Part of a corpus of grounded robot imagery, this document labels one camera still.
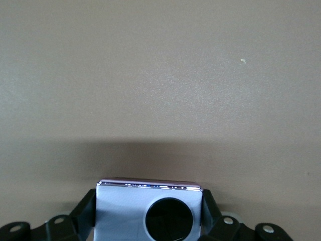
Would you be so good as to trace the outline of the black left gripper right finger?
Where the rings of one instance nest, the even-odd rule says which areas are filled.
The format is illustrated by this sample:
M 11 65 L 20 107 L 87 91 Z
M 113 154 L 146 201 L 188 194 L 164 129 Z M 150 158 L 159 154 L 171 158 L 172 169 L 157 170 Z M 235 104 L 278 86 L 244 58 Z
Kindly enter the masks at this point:
M 259 223 L 250 229 L 230 215 L 223 215 L 210 190 L 203 191 L 198 241 L 291 241 L 289 234 L 272 223 Z

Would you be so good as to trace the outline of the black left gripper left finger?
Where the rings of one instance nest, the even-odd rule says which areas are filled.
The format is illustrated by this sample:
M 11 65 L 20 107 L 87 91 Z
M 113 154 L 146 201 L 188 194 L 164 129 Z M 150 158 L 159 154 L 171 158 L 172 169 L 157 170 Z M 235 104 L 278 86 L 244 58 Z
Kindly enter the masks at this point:
M 25 221 L 0 227 L 0 241 L 86 241 L 95 226 L 96 190 L 89 190 L 68 215 L 31 228 Z

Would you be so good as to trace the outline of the lilac flip phone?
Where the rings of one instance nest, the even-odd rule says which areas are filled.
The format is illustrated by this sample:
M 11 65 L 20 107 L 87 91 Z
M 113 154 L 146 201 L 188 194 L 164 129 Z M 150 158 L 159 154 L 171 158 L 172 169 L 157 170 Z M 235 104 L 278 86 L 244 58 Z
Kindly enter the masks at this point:
M 203 190 L 193 182 L 107 178 L 97 183 L 94 241 L 197 241 Z

